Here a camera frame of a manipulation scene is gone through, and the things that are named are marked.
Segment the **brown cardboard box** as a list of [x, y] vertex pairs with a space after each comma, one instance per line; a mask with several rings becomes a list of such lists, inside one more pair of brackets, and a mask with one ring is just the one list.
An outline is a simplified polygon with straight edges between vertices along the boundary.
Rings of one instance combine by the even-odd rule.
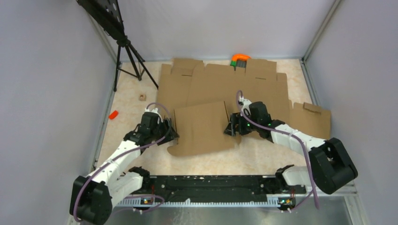
[[219, 101], [174, 110], [177, 144], [168, 147], [170, 155], [187, 157], [235, 148], [241, 137], [224, 134], [230, 114]]

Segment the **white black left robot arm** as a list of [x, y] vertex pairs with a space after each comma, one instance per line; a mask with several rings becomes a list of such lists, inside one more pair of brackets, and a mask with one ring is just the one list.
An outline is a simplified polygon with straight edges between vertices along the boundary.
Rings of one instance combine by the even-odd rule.
[[146, 109], [141, 122], [128, 132], [115, 152], [86, 176], [78, 176], [72, 186], [69, 213], [76, 222], [103, 225], [113, 208], [130, 193], [144, 194], [151, 182], [139, 172], [124, 172], [149, 147], [177, 139], [171, 117], [162, 118], [157, 109]]

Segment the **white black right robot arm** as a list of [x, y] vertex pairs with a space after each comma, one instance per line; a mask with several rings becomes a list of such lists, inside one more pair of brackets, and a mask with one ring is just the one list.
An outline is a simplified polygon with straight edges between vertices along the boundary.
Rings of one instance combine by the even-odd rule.
[[230, 136], [257, 132], [272, 143], [301, 154], [305, 166], [288, 165], [276, 172], [275, 187], [288, 193], [294, 186], [316, 186], [332, 194], [358, 177], [358, 171], [342, 141], [307, 135], [281, 120], [275, 120], [262, 102], [238, 101], [240, 112], [230, 115], [224, 133]]

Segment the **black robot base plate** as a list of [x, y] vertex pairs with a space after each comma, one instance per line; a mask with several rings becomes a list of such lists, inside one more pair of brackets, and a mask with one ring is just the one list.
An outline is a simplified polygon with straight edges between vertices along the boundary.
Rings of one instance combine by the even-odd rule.
[[168, 203], [260, 203], [268, 195], [305, 194], [306, 188], [283, 186], [274, 175], [162, 175], [145, 178], [135, 193], [158, 195]]

